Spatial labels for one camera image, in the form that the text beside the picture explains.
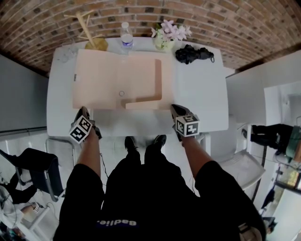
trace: red brick wall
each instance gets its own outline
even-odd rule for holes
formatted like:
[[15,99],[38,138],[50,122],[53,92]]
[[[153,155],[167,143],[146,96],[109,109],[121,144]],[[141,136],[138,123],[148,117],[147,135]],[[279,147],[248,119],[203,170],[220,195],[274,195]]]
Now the red brick wall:
[[224,65],[235,69],[279,57],[301,42],[295,0],[3,0],[0,49],[48,72],[55,48],[72,38],[83,41],[77,19],[63,15],[92,9],[92,34],[118,37],[121,22],[128,21],[135,36],[150,36],[157,22],[174,20],[190,26],[189,41],[220,49]]

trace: chair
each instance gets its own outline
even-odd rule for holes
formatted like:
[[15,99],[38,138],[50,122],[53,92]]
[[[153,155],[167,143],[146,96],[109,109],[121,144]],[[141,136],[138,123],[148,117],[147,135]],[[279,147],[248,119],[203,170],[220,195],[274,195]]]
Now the chair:
[[260,163],[248,153],[249,144],[247,150],[236,153],[237,125],[233,115],[229,116],[227,130],[203,133],[201,145],[213,160],[236,179],[243,190],[255,184],[265,172]]
[[33,185],[41,191],[50,194],[52,201],[57,202],[58,198],[63,195],[64,189],[56,155],[32,148],[27,148],[18,157],[9,155],[2,150],[0,150],[0,154],[16,167],[16,173],[21,185],[25,185],[28,182],[25,183],[21,180],[18,168],[29,170]]

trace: black chair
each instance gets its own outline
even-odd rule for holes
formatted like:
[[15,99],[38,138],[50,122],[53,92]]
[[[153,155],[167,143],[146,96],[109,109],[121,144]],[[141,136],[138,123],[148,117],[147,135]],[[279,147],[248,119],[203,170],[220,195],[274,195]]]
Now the black chair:
[[[0,154],[16,167],[21,185],[32,182],[38,189],[50,194],[52,201],[57,202],[64,189],[58,169],[58,158],[54,154],[27,148],[20,156],[8,155],[0,150]],[[29,170],[31,180],[23,182],[18,168]]]

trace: purple flower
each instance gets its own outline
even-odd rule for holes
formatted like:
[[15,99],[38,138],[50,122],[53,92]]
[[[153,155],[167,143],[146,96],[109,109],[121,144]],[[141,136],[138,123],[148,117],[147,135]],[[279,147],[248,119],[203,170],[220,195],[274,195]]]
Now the purple flower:
[[178,31],[179,31],[179,33],[177,35],[178,40],[187,39],[186,38],[186,29],[183,26],[181,26]]
[[151,28],[151,32],[152,32],[152,36],[151,37],[152,38],[155,37],[156,34],[157,34],[157,31],[155,29]]
[[186,34],[189,35],[189,36],[191,36],[191,34],[192,34],[192,32],[190,31],[189,26],[186,27]]
[[164,23],[161,23],[161,26],[162,26],[162,28],[172,28],[173,27],[173,23],[174,23],[174,21],[173,20],[170,20],[170,21],[167,21],[167,20],[163,20],[163,22]]

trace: wooden puzzle board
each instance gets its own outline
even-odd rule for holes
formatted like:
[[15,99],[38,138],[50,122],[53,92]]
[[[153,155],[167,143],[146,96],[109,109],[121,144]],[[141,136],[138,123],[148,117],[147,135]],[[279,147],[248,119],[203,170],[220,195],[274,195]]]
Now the wooden puzzle board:
[[130,52],[128,56],[80,49],[73,82],[73,107],[169,109],[173,102],[171,56]]

